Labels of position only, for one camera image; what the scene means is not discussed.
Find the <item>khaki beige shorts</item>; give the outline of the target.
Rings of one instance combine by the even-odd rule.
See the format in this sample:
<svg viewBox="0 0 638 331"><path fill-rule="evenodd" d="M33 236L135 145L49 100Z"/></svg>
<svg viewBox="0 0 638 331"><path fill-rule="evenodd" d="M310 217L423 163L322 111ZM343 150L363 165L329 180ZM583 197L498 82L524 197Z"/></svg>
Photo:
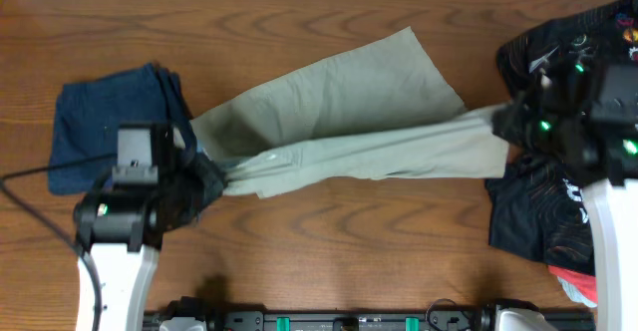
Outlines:
<svg viewBox="0 0 638 331"><path fill-rule="evenodd" d="M469 110L411 29L254 87L191 121L229 195L331 177L494 178L507 143Z"/></svg>

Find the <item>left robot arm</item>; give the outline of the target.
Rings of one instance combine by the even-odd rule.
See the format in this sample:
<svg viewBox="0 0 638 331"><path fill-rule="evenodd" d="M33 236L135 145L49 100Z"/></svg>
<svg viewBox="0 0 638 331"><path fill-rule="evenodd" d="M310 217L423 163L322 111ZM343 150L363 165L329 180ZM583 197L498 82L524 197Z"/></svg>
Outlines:
<svg viewBox="0 0 638 331"><path fill-rule="evenodd" d="M81 255L79 330L140 330L166 233L193 224L221 197L225 174L208 156L187 162L123 154L76 205Z"/></svg>

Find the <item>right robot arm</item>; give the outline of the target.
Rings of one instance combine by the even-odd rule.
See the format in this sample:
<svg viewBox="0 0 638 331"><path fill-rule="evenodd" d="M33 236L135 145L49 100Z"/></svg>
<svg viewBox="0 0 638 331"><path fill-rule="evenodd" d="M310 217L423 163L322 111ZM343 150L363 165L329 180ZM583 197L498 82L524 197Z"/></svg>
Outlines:
<svg viewBox="0 0 638 331"><path fill-rule="evenodd" d="M584 185L603 330L637 327L637 95L627 87L522 92L493 133L562 162Z"/></svg>

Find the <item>black printed cycling jersey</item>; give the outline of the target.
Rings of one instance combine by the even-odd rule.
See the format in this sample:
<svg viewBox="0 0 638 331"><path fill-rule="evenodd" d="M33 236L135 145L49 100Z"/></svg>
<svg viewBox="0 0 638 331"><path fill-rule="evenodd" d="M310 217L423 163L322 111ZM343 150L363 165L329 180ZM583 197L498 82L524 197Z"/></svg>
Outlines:
<svg viewBox="0 0 638 331"><path fill-rule="evenodd" d="M637 0L617 0L532 28L500 47L496 64L511 95L529 88L592 87L604 65L637 64ZM488 243L531 261L594 275L584 185L560 161L522 149L485 188Z"/></svg>

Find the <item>folded navy blue shorts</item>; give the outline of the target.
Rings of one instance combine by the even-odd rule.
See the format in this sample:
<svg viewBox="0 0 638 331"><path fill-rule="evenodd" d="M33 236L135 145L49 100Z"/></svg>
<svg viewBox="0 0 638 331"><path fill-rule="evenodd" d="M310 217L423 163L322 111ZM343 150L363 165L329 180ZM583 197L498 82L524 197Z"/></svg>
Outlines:
<svg viewBox="0 0 638 331"><path fill-rule="evenodd" d="M115 153L118 129L124 123L172 122L191 145L196 137L190 118L179 75L159 65L66 84L56 101L50 163Z"/></svg>

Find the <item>red garment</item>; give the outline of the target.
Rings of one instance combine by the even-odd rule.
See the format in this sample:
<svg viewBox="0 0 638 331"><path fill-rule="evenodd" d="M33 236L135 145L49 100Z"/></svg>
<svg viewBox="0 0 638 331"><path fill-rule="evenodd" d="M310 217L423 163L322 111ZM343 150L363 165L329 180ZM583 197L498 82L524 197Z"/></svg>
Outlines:
<svg viewBox="0 0 638 331"><path fill-rule="evenodd" d="M596 278L557 266L548 266L549 272L561 284L567 297L576 303L589 308L596 308L598 303Z"/></svg>

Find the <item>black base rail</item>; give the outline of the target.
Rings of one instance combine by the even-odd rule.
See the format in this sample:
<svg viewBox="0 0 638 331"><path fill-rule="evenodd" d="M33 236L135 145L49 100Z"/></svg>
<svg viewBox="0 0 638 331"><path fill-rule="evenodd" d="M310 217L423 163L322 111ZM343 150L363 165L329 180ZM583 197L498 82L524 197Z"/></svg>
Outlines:
<svg viewBox="0 0 638 331"><path fill-rule="evenodd" d="M594 315L584 309L539 309L520 300L500 299L486 306L440 299L411 312L275 312L217 310L183 297L165 309L146 312L144 331L595 331Z"/></svg>

